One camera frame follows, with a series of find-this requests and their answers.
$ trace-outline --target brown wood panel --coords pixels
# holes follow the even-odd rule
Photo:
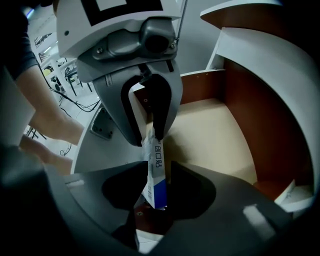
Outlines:
[[[290,27],[286,24],[288,19],[281,5],[265,3],[235,5],[204,14],[201,19],[219,29],[226,27],[265,32],[304,48],[303,42],[300,42],[298,37],[293,37]]]
[[[148,203],[134,208],[137,230],[152,234],[165,235],[173,224],[173,217],[168,210],[153,209]]]
[[[224,103],[249,146],[258,182],[311,184],[309,149],[281,98],[244,67],[225,59]]]
[[[183,85],[181,105],[212,98],[222,99],[225,83],[224,70],[184,75],[181,80]],[[150,113],[151,106],[147,90],[142,88],[135,91],[134,94],[147,113]]]

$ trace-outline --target black cable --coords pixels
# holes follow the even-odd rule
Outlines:
[[[53,89],[53,88],[50,86],[50,84],[48,83],[45,75],[43,74],[42,69],[41,69],[41,66],[40,66],[38,60],[37,60],[37,64],[38,64],[38,66],[39,66],[39,68],[40,68],[41,74],[42,74],[42,76],[43,76],[46,84],[49,86],[49,88],[50,88],[50,90],[51,90],[52,92],[55,92],[55,93],[61,95],[63,98],[65,98],[65,99],[67,99],[68,101],[74,103],[79,109],[81,109],[82,111],[87,112],[87,113],[93,111],[93,110],[96,108],[96,106],[99,104],[100,100],[98,100],[96,103],[94,103],[94,104],[95,104],[94,107],[93,107],[92,109],[90,109],[89,111],[84,110],[83,108],[87,108],[87,106],[84,106],[84,105],[82,105],[82,104],[80,104],[80,103],[77,103],[77,102],[73,101],[72,99],[70,99],[68,96],[66,96],[66,95],[64,95],[63,93],[61,93],[60,91],[57,91],[57,90]]]
[[[76,115],[75,120],[77,120],[78,116],[80,115],[82,110],[79,111],[79,113]]]
[[[52,89],[52,88],[51,88],[51,91],[52,91],[52,92],[55,92],[55,93],[57,93],[57,94],[60,94],[62,97],[64,97],[64,98],[67,99],[68,101],[74,103],[79,109],[81,109],[82,111],[87,112],[87,113],[93,111],[93,110],[96,108],[96,106],[99,104],[99,102],[100,102],[100,100],[98,100],[96,103],[93,103],[93,104],[95,104],[94,107],[93,107],[92,109],[90,109],[89,111],[87,111],[87,110],[84,110],[84,109],[81,107],[82,104],[73,101],[73,100],[70,99],[68,96],[65,96],[64,94],[62,94],[60,91],[54,90],[54,89]]]
[[[60,109],[62,109],[69,117],[71,117],[72,118],[72,116],[71,115],[69,115],[68,113],[67,113],[67,111],[66,110],[64,110],[62,107],[60,107]]]
[[[33,135],[31,137],[31,139],[33,139],[35,137],[35,135],[36,135],[36,129],[33,130]]]
[[[65,156],[70,152],[71,147],[72,147],[72,144],[71,144],[71,143],[69,143],[69,145],[68,145],[68,147],[66,148],[66,150],[65,150],[65,151],[64,151],[64,150],[60,150],[60,156],[65,157]]]

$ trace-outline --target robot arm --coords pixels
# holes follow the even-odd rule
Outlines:
[[[77,58],[80,80],[93,82],[124,137],[141,146],[129,90],[138,83],[145,86],[155,135],[161,140],[177,115],[183,91],[172,25],[180,13],[174,0],[121,2],[115,6],[113,1],[61,0],[58,47],[62,56]],[[76,10],[75,20],[70,10]]]

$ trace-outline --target cable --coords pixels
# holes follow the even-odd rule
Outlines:
[[[76,115],[75,120],[77,120],[78,116],[80,115],[82,110],[79,111],[79,113]]]
[[[62,109],[69,117],[71,117],[72,118],[72,116],[71,115],[69,115],[68,113],[67,113],[67,111],[66,110],[64,110],[62,107],[60,107],[60,109]]]
[[[68,147],[66,148],[66,150],[65,150],[65,151],[60,150],[60,155],[61,155],[61,156],[63,156],[63,157],[65,157],[65,156],[70,152],[71,147],[72,147],[72,144],[71,144],[71,143],[69,143],[69,144],[68,144]]]
[[[92,105],[94,105],[94,104],[95,104],[95,105],[94,105],[94,107],[93,107],[92,109],[90,109],[89,111],[84,110],[83,108],[88,108],[88,106],[84,106],[84,105],[82,105],[82,104],[80,104],[80,103],[77,103],[77,102],[73,101],[72,99],[70,99],[68,96],[66,96],[66,95],[64,95],[63,93],[61,93],[60,91],[57,91],[57,90],[53,89],[53,88],[50,86],[50,84],[48,83],[45,75],[43,74],[42,69],[41,69],[41,66],[40,66],[38,60],[37,60],[37,64],[38,64],[38,66],[39,66],[39,68],[40,68],[41,74],[42,74],[42,76],[43,76],[46,84],[49,86],[49,88],[50,88],[50,90],[51,90],[52,92],[55,92],[56,94],[61,95],[63,98],[65,98],[65,99],[67,99],[68,101],[74,103],[79,109],[81,109],[82,111],[87,112],[87,113],[93,111],[93,110],[96,108],[96,106],[99,104],[100,100],[98,100],[96,103],[91,104],[90,106],[92,106]]]
[[[93,107],[92,109],[90,109],[89,111],[87,111],[87,110],[83,109],[83,108],[87,108],[87,106],[81,107],[81,106],[83,106],[82,104],[73,101],[73,100],[70,99],[68,96],[65,96],[64,94],[62,94],[60,91],[54,90],[54,89],[52,89],[52,88],[51,88],[51,91],[52,91],[52,92],[55,92],[55,93],[57,93],[57,94],[60,94],[62,97],[64,97],[64,98],[67,99],[68,101],[74,103],[79,109],[81,109],[82,111],[87,112],[87,113],[93,111],[93,110],[96,108],[96,106],[99,104],[99,102],[100,102],[100,100],[98,100],[97,102],[93,103],[93,104],[95,104],[94,107]]]

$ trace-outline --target box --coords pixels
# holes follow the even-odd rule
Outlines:
[[[143,144],[144,160],[148,161],[147,183],[142,195],[155,209],[167,206],[167,185],[163,141],[157,140],[154,128],[149,130]]]

